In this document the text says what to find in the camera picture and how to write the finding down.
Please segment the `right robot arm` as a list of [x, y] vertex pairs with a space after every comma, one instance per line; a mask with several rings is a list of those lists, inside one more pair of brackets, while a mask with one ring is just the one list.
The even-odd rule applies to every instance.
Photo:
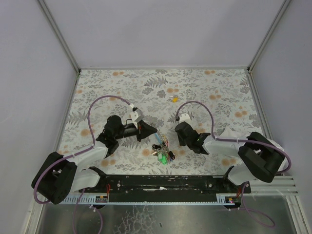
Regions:
[[223, 140], [210, 133], [198, 134], [190, 124], [181, 122], [175, 127], [179, 144], [196, 154], [236, 156], [243, 162], [227, 172], [226, 178], [234, 185], [258, 179], [270, 183], [283, 165], [285, 154], [258, 132], [246, 139]]

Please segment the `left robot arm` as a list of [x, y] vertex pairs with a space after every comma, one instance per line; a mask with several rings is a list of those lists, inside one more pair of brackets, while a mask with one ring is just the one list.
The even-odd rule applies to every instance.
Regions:
[[46, 202], [59, 204], [71, 192], [95, 187], [100, 175], [91, 169], [93, 162], [113, 154], [119, 146], [119, 139], [136, 136], [137, 141], [141, 141], [156, 132], [156, 128], [143, 120], [124, 125], [119, 116], [108, 117], [103, 131], [91, 146], [67, 156], [58, 152], [48, 155], [31, 184], [35, 201], [44, 203], [38, 199], [41, 194]]

